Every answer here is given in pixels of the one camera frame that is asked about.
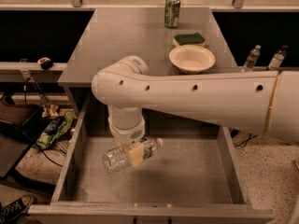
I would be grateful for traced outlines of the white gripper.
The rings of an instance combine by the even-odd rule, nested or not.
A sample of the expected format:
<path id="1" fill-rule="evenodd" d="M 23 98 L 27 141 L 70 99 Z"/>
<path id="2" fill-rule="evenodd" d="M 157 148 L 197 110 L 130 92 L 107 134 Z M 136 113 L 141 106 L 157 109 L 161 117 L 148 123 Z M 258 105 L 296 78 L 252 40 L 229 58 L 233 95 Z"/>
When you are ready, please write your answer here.
<path id="1" fill-rule="evenodd" d="M 108 119 L 108 125 L 113 137 L 119 144 L 131 144 L 128 147 L 129 161 L 134 168 L 139 166 L 143 161 L 144 145 L 136 142 L 141 140 L 145 135 L 145 120 L 141 119 L 135 127 L 126 129 L 118 128 L 112 123 L 111 119 Z"/>

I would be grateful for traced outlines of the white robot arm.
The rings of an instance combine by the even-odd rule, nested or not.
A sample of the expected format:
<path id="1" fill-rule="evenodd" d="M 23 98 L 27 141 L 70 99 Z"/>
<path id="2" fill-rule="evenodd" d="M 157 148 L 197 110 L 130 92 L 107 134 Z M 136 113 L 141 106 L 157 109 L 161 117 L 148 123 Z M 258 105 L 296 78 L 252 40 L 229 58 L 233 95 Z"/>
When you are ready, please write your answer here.
<path id="1" fill-rule="evenodd" d="M 298 86 L 296 71 L 156 77 L 136 56 L 100 70 L 91 83 L 121 145 L 144 136 L 144 108 L 298 143 Z"/>

